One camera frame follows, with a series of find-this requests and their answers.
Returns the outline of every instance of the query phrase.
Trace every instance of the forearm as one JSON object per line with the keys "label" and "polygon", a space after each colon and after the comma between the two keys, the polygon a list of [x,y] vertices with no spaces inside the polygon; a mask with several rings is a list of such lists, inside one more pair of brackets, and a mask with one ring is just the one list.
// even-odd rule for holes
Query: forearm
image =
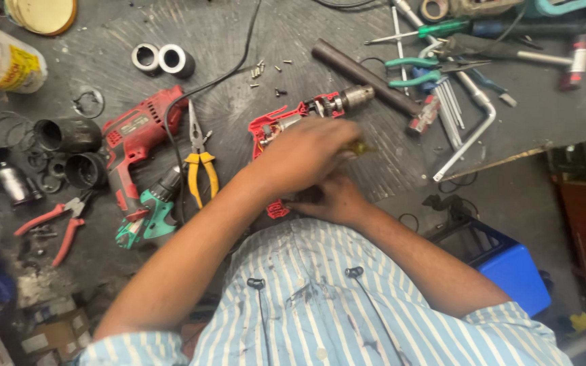
{"label": "forearm", "polygon": [[435,310],[460,318],[510,301],[478,271],[374,206],[353,227],[406,272]]}
{"label": "forearm", "polygon": [[232,245],[273,199],[251,175],[250,167],[241,170],[151,257],[113,302],[95,339],[172,329],[188,316]]}

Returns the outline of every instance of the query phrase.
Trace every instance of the yellow label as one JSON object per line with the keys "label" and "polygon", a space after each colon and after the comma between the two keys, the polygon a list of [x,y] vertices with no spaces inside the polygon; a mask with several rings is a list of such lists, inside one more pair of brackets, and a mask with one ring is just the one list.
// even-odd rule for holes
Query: yellow label
{"label": "yellow label", "polygon": [[11,64],[4,78],[0,80],[0,89],[17,90],[34,81],[40,73],[40,62],[36,55],[10,45]]}

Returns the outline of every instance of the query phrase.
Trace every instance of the red-handled pliers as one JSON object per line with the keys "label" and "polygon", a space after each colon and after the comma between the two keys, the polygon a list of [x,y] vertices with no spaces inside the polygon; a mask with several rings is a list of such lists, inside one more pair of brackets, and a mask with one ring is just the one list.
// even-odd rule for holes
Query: red-handled pliers
{"label": "red-handled pliers", "polygon": [[78,228],[78,226],[85,225],[85,220],[81,219],[80,216],[83,212],[83,209],[85,208],[87,201],[92,197],[92,194],[93,192],[91,190],[88,190],[80,197],[76,197],[68,203],[56,204],[53,211],[47,212],[44,215],[38,216],[37,218],[25,223],[24,225],[22,225],[20,229],[17,229],[14,235],[16,237],[21,237],[37,225],[45,221],[49,221],[57,216],[60,216],[64,212],[71,211],[72,218],[69,219],[67,231],[64,233],[64,238],[62,239],[62,245],[60,246],[58,255],[55,257],[52,263],[52,266],[58,267],[62,260],[67,256],[67,253],[69,253],[69,248],[72,246],[72,242],[74,241],[76,229]]}

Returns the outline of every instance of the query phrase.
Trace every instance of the plastic bucket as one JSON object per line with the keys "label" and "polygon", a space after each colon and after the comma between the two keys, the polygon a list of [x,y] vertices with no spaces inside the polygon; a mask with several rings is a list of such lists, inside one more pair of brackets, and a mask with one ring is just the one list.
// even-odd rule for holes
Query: plastic bucket
{"label": "plastic bucket", "polygon": [[34,47],[0,30],[0,89],[29,94],[47,79],[44,56]]}

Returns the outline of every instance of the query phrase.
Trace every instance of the tape roll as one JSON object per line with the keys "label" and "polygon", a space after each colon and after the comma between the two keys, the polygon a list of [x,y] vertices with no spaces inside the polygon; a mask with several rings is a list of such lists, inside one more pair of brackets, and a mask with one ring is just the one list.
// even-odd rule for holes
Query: tape roll
{"label": "tape roll", "polygon": [[[428,12],[428,5],[434,3],[437,5],[438,13],[437,15],[431,15]],[[447,13],[449,12],[449,2],[448,0],[424,0],[422,1],[422,5],[419,8],[419,13],[422,14],[422,18],[424,18],[428,23],[437,23],[438,21],[442,21],[444,18],[447,17]]]}

